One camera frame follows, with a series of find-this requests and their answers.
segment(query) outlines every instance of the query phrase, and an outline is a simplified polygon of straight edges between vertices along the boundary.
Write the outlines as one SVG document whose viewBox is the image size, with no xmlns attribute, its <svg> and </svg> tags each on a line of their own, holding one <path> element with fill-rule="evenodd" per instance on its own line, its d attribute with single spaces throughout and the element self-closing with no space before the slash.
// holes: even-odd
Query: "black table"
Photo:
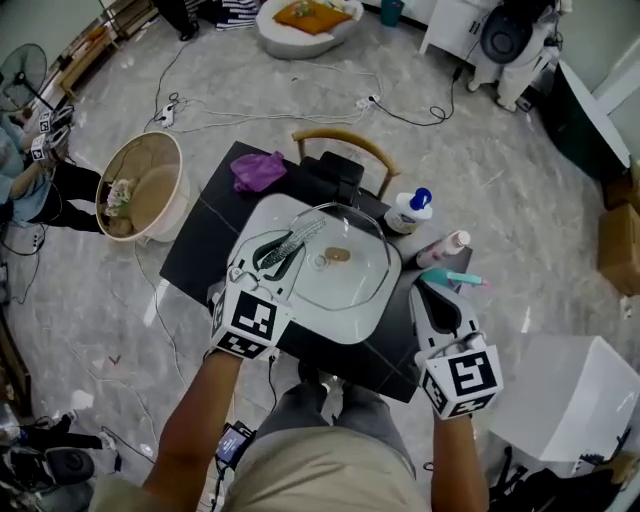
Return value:
<svg viewBox="0 0 640 512">
<path fill-rule="evenodd" d="M 202 191 L 160 270 L 163 278 L 205 307 L 207 289 L 225 277 L 229 253 L 260 199 L 282 193 L 312 206 L 326 201 L 314 201 L 314 182 L 297 164 L 288 161 L 284 162 L 287 174 L 263 192 L 236 193 L 230 164 L 249 153 L 266 154 L 241 142 L 233 144 Z M 376 220 L 389 208 L 366 193 L 357 195 L 354 206 Z M 464 271 L 471 251 L 458 256 L 453 267 Z M 278 348 L 348 382 L 408 402 L 419 376 L 413 362 L 419 347 L 410 319 L 408 290 L 420 272 L 401 274 L 378 327 L 366 341 L 355 345 L 310 343 L 305 342 L 301 332 L 293 337 L 295 342 L 280 342 Z"/>
</svg>

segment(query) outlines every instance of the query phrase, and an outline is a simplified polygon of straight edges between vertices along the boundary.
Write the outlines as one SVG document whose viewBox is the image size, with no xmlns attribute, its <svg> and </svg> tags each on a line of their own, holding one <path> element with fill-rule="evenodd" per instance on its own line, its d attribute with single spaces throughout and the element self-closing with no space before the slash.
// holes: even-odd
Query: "pink bottle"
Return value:
<svg viewBox="0 0 640 512">
<path fill-rule="evenodd" d="M 420 268 L 429 268 L 458 254 L 471 243 L 471 236 L 466 231 L 458 230 L 444 238 L 427 245 L 416 255 L 416 263 Z"/>
</svg>

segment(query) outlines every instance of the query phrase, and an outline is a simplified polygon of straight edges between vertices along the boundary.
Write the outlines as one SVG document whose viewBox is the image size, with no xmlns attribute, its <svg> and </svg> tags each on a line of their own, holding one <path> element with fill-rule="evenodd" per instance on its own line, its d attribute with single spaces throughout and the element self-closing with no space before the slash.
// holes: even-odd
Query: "white bottle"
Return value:
<svg viewBox="0 0 640 512">
<path fill-rule="evenodd" d="M 449 256 L 458 254 L 471 243 L 471 236 L 466 231 L 458 230 L 444 238 L 427 245 L 416 255 L 416 263 L 420 268 L 429 268 Z"/>
<path fill-rule="evenodd" d="M 384 220 L 396 233 L 411 234 L 433 215 L 430 202 L 431 192 L 424 187 L 416 190 L 415 194 L 402 192 L 397 195 L 396 204 L 384 214 Z"/>
</svg>

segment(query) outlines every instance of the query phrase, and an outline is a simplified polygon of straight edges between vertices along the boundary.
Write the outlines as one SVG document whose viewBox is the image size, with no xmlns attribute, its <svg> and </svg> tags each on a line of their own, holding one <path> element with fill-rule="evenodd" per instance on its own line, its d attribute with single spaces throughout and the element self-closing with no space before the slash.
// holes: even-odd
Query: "marble floor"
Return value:
<svg viewBox="0 0 640 512">
<path fill-rule="evenodd" d="M 203 26 L 166 74 L 159 103 L 175 91 L 214 111 L 346 115 L 355 111 L 358 99 L 379 94 L 373 77 L 356 74 L 369 72 L 380 78 L 387 108 L 428 119 L 432 105 L 448 111 L 458 61 L 435 48 L 418 55 L 422 36 L 407 26 L 383 27 L 376 16 L 365 14 L 352 38 L 314 61 L 348 71 L 341 73 L 274 60 L 256 46 L 251 30 L 218 33 Z M 79 90 L 71 139 L 78 164 L 101 172 L 110 156 L 143 130 L 154 111 L 160 74 L 182 46 L 160 20 L 124 44 Z M 468 93 L 467 77 L 468 71 L 454 87 L 455 114 L 440 126 L 412 126 L 373 109 L 351 127 L 384 148 L 402 170 L 385 199 L 427 186 L 434 193 L 432 224 L 441 231 L 471 233 L 470 271 L 492 287 L 469 296 L 501 351 L 506 374 L 535 332 L 603 335 L 640 369 L 632 339 L 640 314 L 621 320 L 620 296 L 595 270 L 597 221 L 603 212 L 598 186 L 558 153 L 535 112 L 501 110 L 490 89 Z M 173 126 L 184 168 L 199 188 L 234 141 L 279 150 L 295 160 L 290 134 L 311 126 L 292 119 L 259 120 L 181 133 L 226 120 L 202 108 L 190 102 Z M 329 145 L 309 147 L 319 155 Z M 345 146 L 330 147 L 360 160 L 367 170 L 365 185 L 375 190 L 382 179 L 378 164 Z M 28 250 L 35 229 L 13 229 L 8 243 Z M 12 302 L 6 311 L 33 376 L 36 415 L 75 407 L 83 429 L 105 425 L 131 445 L 155 452 L 162 426 L 184 392 L 160 319 L 175 341 L 187 381 L 207 349 L 209 330 L 205 309 L 158 275 L 169 249 L 154 242 L 134 249 L 99 235 L 47 231 L 25 304 Z M 22 296 L 36 259 L 10 255 L 8 261 L 12 289 Z M 160 317 L 143 272 L 158 288 Z M 278 394 L 295 382 L 294 368 L 290 358 L 276 365 Z M 244 364 L 230 415 L 255 428 L 272 403 L 266 363 Z M 429 473 L 422 465 L 432 453 L 430 406 L 421 393 L 408 405 L 390 403 L 427 495 Z M 149 464 L 126 448 L 122 454 L 124 474 L 140 482 Z"/>
</svg>

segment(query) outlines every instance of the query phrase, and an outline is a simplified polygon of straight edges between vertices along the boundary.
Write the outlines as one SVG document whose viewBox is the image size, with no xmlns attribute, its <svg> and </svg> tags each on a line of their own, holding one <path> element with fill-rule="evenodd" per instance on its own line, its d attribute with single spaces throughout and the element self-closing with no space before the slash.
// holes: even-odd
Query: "blue cap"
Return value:
<svg viewBox="0 0 640 512">
<path fill-rule="evenodd" d="M 409 201 L 412 210 L 423 210 L 431 202 L 431 192 L 429 189 L 420 187 L 416 194 Z"/>
</svg>

